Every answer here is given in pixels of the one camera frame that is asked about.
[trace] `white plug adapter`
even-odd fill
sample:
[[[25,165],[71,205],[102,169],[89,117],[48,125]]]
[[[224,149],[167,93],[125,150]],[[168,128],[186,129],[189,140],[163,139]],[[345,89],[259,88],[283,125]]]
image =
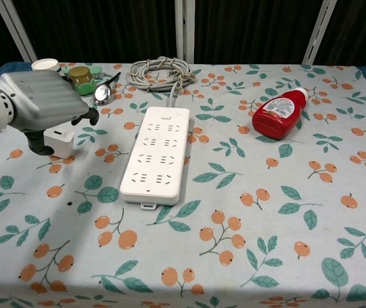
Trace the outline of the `white plug adapter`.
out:
[[[189,115],[185,108],[148,108],[120,185],[122,199],[144,210],[177,203]]]
[[[44,145],[54,149],[54,156],[66,159],[73,150],[74,132],[64,132],[58,128],[44,131]]]

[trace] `red plastic bottle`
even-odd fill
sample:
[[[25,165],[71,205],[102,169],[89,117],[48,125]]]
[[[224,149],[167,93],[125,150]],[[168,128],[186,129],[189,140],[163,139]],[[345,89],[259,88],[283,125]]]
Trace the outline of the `red plastic bottle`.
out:
[[[264,136],[282,139],[296,125],[307,98],[306,90],[296,88],[271,99],[253,115],[254,129]]]

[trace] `white cup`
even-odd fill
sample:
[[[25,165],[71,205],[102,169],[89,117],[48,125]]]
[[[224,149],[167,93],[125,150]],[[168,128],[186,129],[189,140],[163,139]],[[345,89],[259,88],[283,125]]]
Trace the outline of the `white cup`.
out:
[[[55,71],[58,72],[60,75],[65,76],[65,74],[62,72],[62,68],[60,67],[58,60],[52,58],[34,61],[31,64],[31,69],[33,69],[34,71]]]

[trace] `coiled cable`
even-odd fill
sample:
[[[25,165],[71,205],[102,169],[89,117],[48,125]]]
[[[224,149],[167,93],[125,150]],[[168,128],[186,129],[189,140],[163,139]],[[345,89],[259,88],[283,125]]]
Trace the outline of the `coiled cable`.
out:
[[[168,79],[165,82],[150,83],[146,78],[149,71],[158,71],[159,69],[170,69]],[[196,81],[196,76],[190,71],[189,64],[177,58],[159,58],[157,60],[138,61],[132,64],[127,74],[127,82],[136,88],[145,91],[170,91],[167,107],[171,106],[173,95],[176,91],[183,93],[183,87]]]

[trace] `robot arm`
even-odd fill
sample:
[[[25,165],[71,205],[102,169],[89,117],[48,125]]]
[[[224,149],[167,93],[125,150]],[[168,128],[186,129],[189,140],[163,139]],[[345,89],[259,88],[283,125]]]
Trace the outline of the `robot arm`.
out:
[[[89,108],[58,73],[32,71],[0,76],[0,132],[6,125],[20,130],[34,153],[54,153],[44,145],[44,130],[69,121],[76,125],[82,119],[96,125],[99,113]]]

